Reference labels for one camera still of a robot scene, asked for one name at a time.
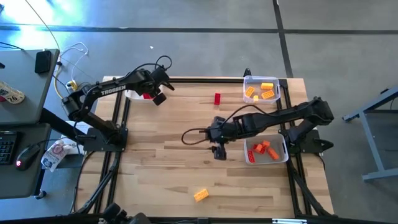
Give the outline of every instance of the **white object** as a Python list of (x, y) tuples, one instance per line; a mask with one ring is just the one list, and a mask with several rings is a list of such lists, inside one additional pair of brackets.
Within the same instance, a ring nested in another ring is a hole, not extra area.
[[(163, 85), (161, 85), (160, 87), (159, 87), (159, 89), (160, 89), (160, 92), (163, 92)], [(142, 102), (152, 102), (152, 100), (150, 100), (150, 99), (144, 99), (144, 95), (141, 95), (141, 96), (139, 96), (138, 94), (137, 94), (137, 92), (135, 92), (134, 90), (126, 90), (125, 92), (124, 92), (124, 95), (126, 96), (126, 97), (128, 97), (130, 100), (138, 100), (138, 101), (142, 101)]]
[(72, 147), (65, 144), (64, 141), (58, 140), (44, 153), (42, 157), (42, 165), (49, 169), (51, 172), (54, 172), (55, 168), (57, 168), (58, 164), (62, 161), (62, 159), (67, 155), (68, 151)]
[(9, 103), (18, 104), (25, 99), (23, 92), (14, 89), (4, 81), (0, 80), (0, 96), (4, 97)]
[[(74, 121), (66, 121), (70, 126), (73, 126), (74, 124), (75, 124), (75, 122)], [(76, 124), (76, 128), (78, 129), (78, 130), (80, 130), (81, 132), (83, 132), (83, 133), (85, 133), (85, 134), (87, 134), (87, 131), (88, 131), (88, 129), (89, 128), (91, 128), (91, 126), (89, 125), (89, 124), (87, 124), (87, 123), (85, 123), (85, 122), (78, 122), (77, 124)], [(76, 142), (75, 141), (73, 141), (73, 140), (71, 140), (71, 139), (62, 139), (63, 141), (64, 141), (64, 143), (65, 144), (68, 144), (68, 145), (70, 145), (72, 148), (68, 151), (68, 155), (70, 155), (70, 154), (79, 154), (79, 151), (78, 151), (78, 149), (77, 149), (77, 146), (76, 146)], [(83, 152), (83, 146), (82, 145), (79, 145), (79, 149), (80, 149), (80, 153), (84, 153)]]
[[(261, 83), (273, 83), (274, 87), (272, 87), (272, 91), (274, 92), (274, 96), (269, 99), (263, 99), (261, 97), (261, 93), (264, 93), (267, 90), (262, 90)], [(251, 86), (255, 89), (255, 92), (251, 95), (251, 97), (246, 96), (246, 89)], [(280, 90), (279, 90), (279, 79), (276, 77), (258, 77), (248, 75), (243, 78), (243, 101), (245, 103), (254, 103), (253, 96), (259, 96), (259, 100), (256, 103), (275, 103), (280, 98)]]
[[(269, 141), (271, 143), (271, 148), (275, 150), (279, 155), (278, 160), (273, 160), (267, 152), (264, 154), (259, 154), (253, 151), (254, 163), (249, 162), (248, 150), (252, 150), (253, 145), (261, 144), (263, 140)], [(267, 134), (258, 135), (244, 140), (244, 158), (246, 163), (249, 165), (259, 165), (259, 164), (275, 164), (280, 162), (286, 162), (289, 158), (289, 153), (287, 153), (285, 138), (281, 134)]]

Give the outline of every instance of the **yellow block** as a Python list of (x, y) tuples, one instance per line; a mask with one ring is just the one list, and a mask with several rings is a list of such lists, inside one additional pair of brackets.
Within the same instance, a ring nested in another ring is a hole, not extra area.
[(244, 94), (245, 94), (247, 97), (250, 97), (253, 93), (254, 93), (254, 88), (251, 87), (251, 86), (249, 86), (249, 87), (246, 89), (246, 91), (244, 92)]
[(269, 90), (269, 91), (266, 91), (266, 92), (262, 93), (262, 94), (261, 94), (261, 97), (262, 97), (263, 99), (267, 99), (267, 98), (270, 98), (270, 97), (272, 97), (272, 96), (274, 96), (274, 95), (275, 95), (275, 94), (274, 94), (274, 91)]
[(203, 189), (194, 195), (194, 198), (197, 202), (200, 202), (205, 197), (209, 196), (209, 192), (206, 189)]
[(273, 83), (261, 83), (262, 90), (271, 90), (274, 87)]

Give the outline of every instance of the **gray floor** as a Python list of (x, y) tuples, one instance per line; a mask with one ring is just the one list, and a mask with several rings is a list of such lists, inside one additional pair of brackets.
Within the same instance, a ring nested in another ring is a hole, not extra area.
[[(179, 27), (275, 29), (271, 0), (139, 0), (34, 1), (46, 22), (85, 27)], [(24, 5), (6, 3), (0, 25), (40, 24)], [(279, 0), (285, 29), (398, 29), (393, 0)], [(90, 49), (78, 67), (95, 80), (124, 75), (136, 65), (167, 54), (174, 64), (170, 75), (240, 77), (246, 67), (255, 75), (286, 77), (278, 34), (199, 34), (131, 32), (56, 32), (64, 48), (84, 42)], [(326, 175), (335, 213), (341, 217), (398, 222), (398, 177), (364, 183), (361, 175), (376, 170), (362, 126), (340, 118), (398, 85), (397, 35), (295, 35), (286, 42), (294, 77), (304, 78), (308, 97), (327, 100), (336, 117), (320, 127), (323, 139), (335, 143), (325, 153)], [(0, 41), (27, 49), (54, 48), (48, 32), (23, 27), (0, 31)], [(64, 58), (75, 63), (81, 54)], [(72, 66), (60, 78), (70, 79)], [(79, 82), (92, 82), (75, 70)], [(51, 88), (46, 107), (66, 119)], [(2, 200), (0, 220), (66, 214), (77, 170), (46, 173), (47, 198)]]

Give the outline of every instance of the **clear plastic bin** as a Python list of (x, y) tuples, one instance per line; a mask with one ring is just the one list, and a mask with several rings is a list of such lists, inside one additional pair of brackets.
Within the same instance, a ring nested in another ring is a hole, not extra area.
[[(261, 83), (273, 83), (274, 87), (272, 91), (274, 92), (274, 96), (269, 99), (262, 99), (261, 93), (264, 93), (266, 90), (261, 89)], [(247, 97), (244, 93), (246, 89), (251, 86), (254, 88), (254, 93), (251, 97)], [(259, 96), (259, 100), (256, 103), (275, 103), (280, 98), (280, 90), (279, 90), (279, 79), (276, 77), (258, 77), (248, 75), (243, 79), (243, 101), (245, 103), (254, 103), (253, 96)]]
[[(253, 145), (261, 144), (263, 140), (271, 142), (271, 147), (278, 153), (278, 160), (273, 160), (267, 152), (264, 154), (259, 154), (253, 151), (254, 163), (249, 161), (248, 150), (252, 150)], [(289, 153), (287, 152), (285, 138), (281, 134), (267, 134), (254, 136), (244, 140), (244, 158), (246, 163), (249, 165), (259, 165), (259, 164), (275, 164), (280, 162), (286, 162), (289, 158)]]

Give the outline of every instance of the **wooden table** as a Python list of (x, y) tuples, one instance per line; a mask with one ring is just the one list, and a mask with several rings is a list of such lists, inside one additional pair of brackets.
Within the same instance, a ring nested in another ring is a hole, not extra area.
[[(292, 105), (307, 101), (303, 79), (290, 78), (288, 84)], [(214, 160), (207, 149), (209, 142), (196, 146), (181, 143), (184, 131), (205, 128), (214, 116), (226, 118), (242, 106), (242, 84), (173, 83), (173, 86), (175, 91), (165, 88), (167, 100), (160, 106), (131, 102), (129, 137), (114, 201), (129, 215), (143, 212), (149, 217), (293, 217), (286, 164), (247, 165), (243, 140), (225, 145), (226, 161)], [(219, 106), (213, 104), (215, 93), (221, 93)], [(98, 100), (96, 114), (111, 120), (115, 99), (113, 94)], [(266, 112), (276, 110), (276, 104), (259, 106)], [(253, 111), (246, 108), (238, 114)], [(279, 126), (273, 126), (261, 134), (276, 133), (278, 129)], [(200, 139), (203, 134), (187, 135), (187, 141)], [(103, 157), (101, 152), (93, 154), (83, 169), (78, 208), (98, 185)], [(321, 160), (309, 154), (303, 154), (302, 160), (309, 189), (325, 210), (333, 213)], [(202, 189), (208, 189), (210, 196), (196, 203), (193, 195)], [(298, 187), (297, 190), (304, 211), (302, 193)], [(105, 193), (102, 209), (107, 198)]]

